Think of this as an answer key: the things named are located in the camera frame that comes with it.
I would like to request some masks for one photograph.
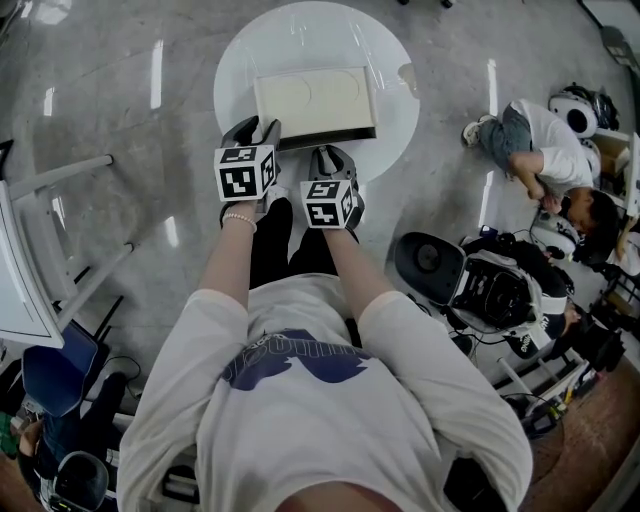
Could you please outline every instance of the hand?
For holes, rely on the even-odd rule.
[[[538,201],[544,197],[544,187],[540,185],[537,181],[533,184],[533,188],[527,189],[527,195],[529,199],[533,199],[534,201]]]
[[[547,194],[540,201],[542,207],[549,213],[559,214],[562,211],[562,201],[551,194]]]
[[[567,303],[567,307],[565,308],[565,311],[564,311],[564,318],[567,321],[567,325],[571,325],[571,324],[578,323],[582,318],[582,316],[580,315],[580,313],[576,311],[575,305],[569,302]]]
[[[627,220],[627,224],[624,228],[627,231],[631,231],[637,223],[638,223],[638,217],[629,217],[629,219]]]
[[[33,457],[36,453],[36,445],[42,434],[42,420],[36,421],[29,425],[20,437],[20,453],[27,457]]]

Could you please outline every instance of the white round table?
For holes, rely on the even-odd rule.
[[[253,81],[292,71],[368,66],[374,80],[377,138],[336,144],[355,161],[358,182],[389,169],[406,149],[420,100],[409,55],[371,16],[329,2],[301,2],[256,18],[231,41],[216,72],[213,101],[222,133],[257,115]],[[278,183],[293,188],[307,178],[309,149],[281,152]]]

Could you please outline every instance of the white t-shirt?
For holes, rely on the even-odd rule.
[[[629,233],[627,242],[624,244],[624,256],[618,259],[616,250],[611,251],[607,263],[617,265],[628,276],[637,276],[640,274],[640,233]]]
[[[529,121],[533,147],[544,156],[544,167],[538,176],[557,197],[572,188],[593,186],[580,140],[567,123],[527,100],[516,100],[511,107]]]
[[[362,314],[359,350],[347,311],[340,281],[319,274],[253,290],[249,313],[219,292],[194,293],[122,440],[119,509],[159,500],[166,470],[195,444],[207,511],[270,512],[328,481],[403,511],[451,511],[443,487],[464,456],[515,512],[531,477],[528,441],[444,325],[386,293]]]

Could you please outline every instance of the blue graphic print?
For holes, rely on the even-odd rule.
[[[335,384],[366,370],[361,363],[371,356],[350,345],[316,341],[307,331],[289,330],[263,336],[244,349],[225,367],[222,378],[234,389],[251,391],[262,379],[291,368],[292,358],[316,379]]]

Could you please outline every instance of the box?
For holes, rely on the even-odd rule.
[[[254,81],[262,130],[282,123],[279,150],[376,138],[376,113],[366,67],[317,69]]]
[[[223,202],[262,199],[276,180],[271,144],[216,149],[213,165]]]
[[[344,229],[355,207],[351,180],[302,181],[300,195],[310,228]]]

